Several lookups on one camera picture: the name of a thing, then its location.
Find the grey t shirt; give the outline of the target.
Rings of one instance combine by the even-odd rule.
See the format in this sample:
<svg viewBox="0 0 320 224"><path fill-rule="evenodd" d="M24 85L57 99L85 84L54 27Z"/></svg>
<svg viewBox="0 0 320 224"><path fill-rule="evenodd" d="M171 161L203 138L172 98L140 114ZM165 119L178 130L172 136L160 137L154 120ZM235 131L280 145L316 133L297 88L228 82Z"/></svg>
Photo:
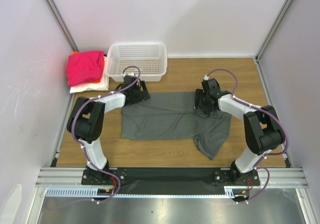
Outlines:
<svg viewBox="0 0 320 224"><path fill-rule="evenodd" d="M194 109L194 93L153 93L150 99L122 108L121 137L135 141L193 139L213 159L229 137L231 115Z"/></svg>

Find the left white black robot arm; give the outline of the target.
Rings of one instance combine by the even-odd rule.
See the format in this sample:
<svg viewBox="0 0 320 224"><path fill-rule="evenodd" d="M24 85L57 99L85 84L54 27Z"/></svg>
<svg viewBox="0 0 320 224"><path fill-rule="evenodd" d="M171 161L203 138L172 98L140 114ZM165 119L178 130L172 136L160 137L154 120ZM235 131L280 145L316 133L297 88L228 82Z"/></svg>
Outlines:
<svg viewBox="0 0 320 224"><path fill-rule="evenodd" d="M85 181L92 178L99 184L105 184L110 179L109 162L100 142L105 114L150 98L146 82L133 73L125 75L123 83L109 94L77 98L67 122L67 131L80 144L87 159L83 174Z"/></svg>

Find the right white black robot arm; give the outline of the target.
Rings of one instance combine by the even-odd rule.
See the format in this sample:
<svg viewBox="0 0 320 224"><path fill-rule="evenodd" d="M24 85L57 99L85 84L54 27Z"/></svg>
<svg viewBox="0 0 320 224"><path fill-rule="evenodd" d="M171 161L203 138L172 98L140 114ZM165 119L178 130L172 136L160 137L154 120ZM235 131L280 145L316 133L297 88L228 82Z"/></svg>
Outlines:
<svg viewBox="0 0 320 224"><path fill-rule="evenodd" d="M238 99L231 92L222 91L214 78L206 77L201 84L202 89L195 91L194 109L205 114L219 110L243 121L247 147L242 155L232 162L227 178L236 185L242 185L258 163L286 141L285 132L272 106L254 106Z"/></svg>

